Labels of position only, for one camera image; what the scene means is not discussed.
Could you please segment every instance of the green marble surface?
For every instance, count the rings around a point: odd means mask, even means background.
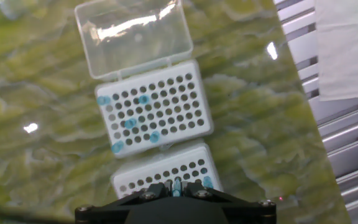
[[[80,3],[0,0],[0,206],[72,218],[80,204],[115,200],[110,175],[156,152],[110,151]],[[279,223],[350,223],[272,0],[184,8],[215,124],[204,139],[225,192],[277,202]],[[39,128],[28,134],[30,123]]]

